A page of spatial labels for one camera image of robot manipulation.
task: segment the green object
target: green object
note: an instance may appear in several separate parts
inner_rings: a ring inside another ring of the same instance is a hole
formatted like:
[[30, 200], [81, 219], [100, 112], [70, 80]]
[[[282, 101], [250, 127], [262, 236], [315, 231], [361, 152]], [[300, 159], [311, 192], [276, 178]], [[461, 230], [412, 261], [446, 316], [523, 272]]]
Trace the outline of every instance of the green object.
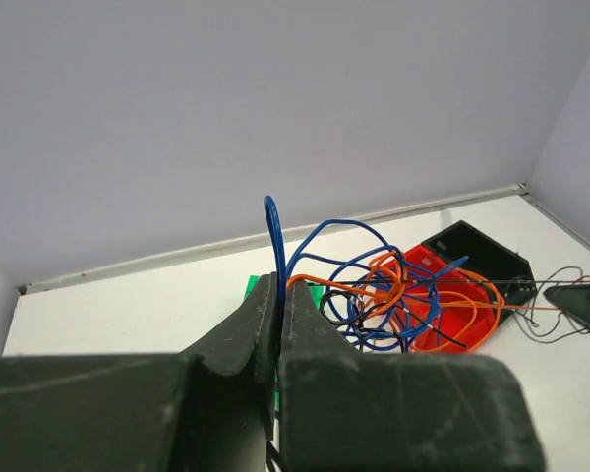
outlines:
[[[249, 294], [252, 293], [252, 290], [258, 283], [258, 280], [260, 280], [259, 275], [249, 276], [249, 281], [247, 282], [247, 289], [245, 290], [245, 298], [247, 298]], [[308, 288], [310, 288], [311, 295], [313, 295], [313, 300], [315, 300], [315, 305], [318, 308], [322, 302], [322, 297], [324, 296], [324, 288], [320, 285], [311, 285]]]

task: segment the table surface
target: table surface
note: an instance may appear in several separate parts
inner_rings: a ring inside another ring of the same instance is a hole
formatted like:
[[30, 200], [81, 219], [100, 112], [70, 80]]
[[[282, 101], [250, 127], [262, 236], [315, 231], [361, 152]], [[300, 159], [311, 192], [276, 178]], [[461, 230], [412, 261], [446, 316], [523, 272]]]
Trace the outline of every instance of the table surface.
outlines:
[[[590, 251], [520, 197], [374, 227], [391, 244], [410, 249], [459, 219], [528, 259], [536, 279], [562, 266], [581, 266], [590, 275]], [[297, 244], [286, 245], [287, 256]], [[316, 238], [310, 251], [348, 259], [375, 244], [369, 233], [350, 229]], [[240, 305], [249, 275], [272, 270], [272, 249], [266, 247], [26, 295], [16, 308], [4, 355], [176, 352]], [[306, 260], [296, 272], [326, 276], [330, 267]], [[536, 314], [541, 329], [556, 318], [557, 312]], [[556, 335], [568, 330], [564, 322]], [[538, 344], [510, 319], [478, 353], [500, 359], [518, 377], [550, 470], [590, 471], [590, 335]]]

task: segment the tangled cable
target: tangled cable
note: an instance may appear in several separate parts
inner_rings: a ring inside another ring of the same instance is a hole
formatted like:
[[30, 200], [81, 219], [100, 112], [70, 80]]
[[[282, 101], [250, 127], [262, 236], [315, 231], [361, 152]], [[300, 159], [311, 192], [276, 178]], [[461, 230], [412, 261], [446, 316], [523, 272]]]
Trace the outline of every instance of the tangled cable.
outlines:
[[[421, 266], [410, 264], [396, 246], [389, 244], [378, 231], [361, 221], [352, 219], [330, 219], [318, 225], [298, 246], [288, 263], [284, 256], [284, 243], [281, 234], [279, 216], [275, 202], [271, 197], [265, 198], [265, 215], [269, 234], [275, 252], [278, 304], [283, 310], [286, 288], [298, 281], [325, 287], [320, 310], [325, 318], [360, 350], [402, 352], [437, 352], [454, 344], [463, 350], [472, 351], [483, 344], [496, 330], [505, 309], [520, 312], [529, 308], [533, 310], [554, 310], [554, 307], [536, 307], [508, 305], [498, 288], [482, 275], [465, 270], [461, 266], [467, 257], [454, 261], [444, 268], [432, 272]], [[362, 228], [375, 236], [380, 244], [348, 261], [339, 261], [305, 252], [308, 245], [325, 228], [331, 225], [349, 225]], [[336, 266], [328, 279], [309, 274], [293, 274], [296, 264], [303, 259], [312, 259]], [[339, 282], [339, 276], [349, 268], [362, 271], [354, 282]], [[489, 294], [491, 302], [473, 300], [456, 291], [440, 291], [438, 283], [442, 277], [457, 270], [469, 282], [479, 284]], [[453, 297], [457, 301], [441, 300], [441, 296]], [[345, 303], [345, 309], [336, 306], [337, 297]], [[426, 316], [420, 317], [411, 307], [427, 308]], [[446, 308], [466, 308], [471, 311], [465, 327], [454, 337], [441, 330]], [[479, 309], [493, 311], [493, 322], [487, 333], [471, 346], [460, 341], [460, 337], [475, 323]], [[437, 345], [423, 349], [415, 345], [418, 336], [431, 330], [437, 334]]]

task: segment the black object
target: black object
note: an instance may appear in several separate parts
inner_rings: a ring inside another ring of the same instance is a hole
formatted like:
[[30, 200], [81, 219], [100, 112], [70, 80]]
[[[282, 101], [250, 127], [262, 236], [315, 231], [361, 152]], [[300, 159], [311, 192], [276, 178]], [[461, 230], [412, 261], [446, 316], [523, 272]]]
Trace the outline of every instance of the black object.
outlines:
[[544, 291], [544, 298], [590, 329], [590, 285], [556, 285]]
[[275, 283], [179, 354], [0, 359], [0, 472], [261, 472], [276, 362], [284, 471], [544, 470], [498, 361], [360, 354]]
[[[533, 271], [526, 259], [463, 220], [422, 244], [447, 263], [468, 256], [463, 268], [498, 280], [495, 286], [508, 305], [524, 305], [537, 293]], [[502, 310], [501, 323], [511, 313], [512, 310]]]

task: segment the white table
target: white table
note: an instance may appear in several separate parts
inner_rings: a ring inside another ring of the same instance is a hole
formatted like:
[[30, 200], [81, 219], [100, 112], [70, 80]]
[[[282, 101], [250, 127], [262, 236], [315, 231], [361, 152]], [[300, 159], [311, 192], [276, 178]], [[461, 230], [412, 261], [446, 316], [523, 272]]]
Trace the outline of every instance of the white table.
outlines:
[[[392, 244], [409, 249], [459, 219], [526, 257], [537, 279], [571, 265], [590, 274], [590, 252], [520, 197], [375, 227]], [[298, 243], [287, 244], [287, 256]], [[352, 229], [317, 238], [311, 251], [346, 259], [375, 243], [367, 232]], [[271, 270], [267, 247], [26, 295], [18, 303], [4, 355], [179, 351], [238, 307], [250, 274]], [[303, 261], [296, 271], [328, 275], [329, 270]], [[539, 312], [537, 320], [549, 325], [556, 315]], [[520, 380], [550, 470], [590, 471], [590, 336], [540, 345], [509, 320], [479, 352], [505, 362]]]

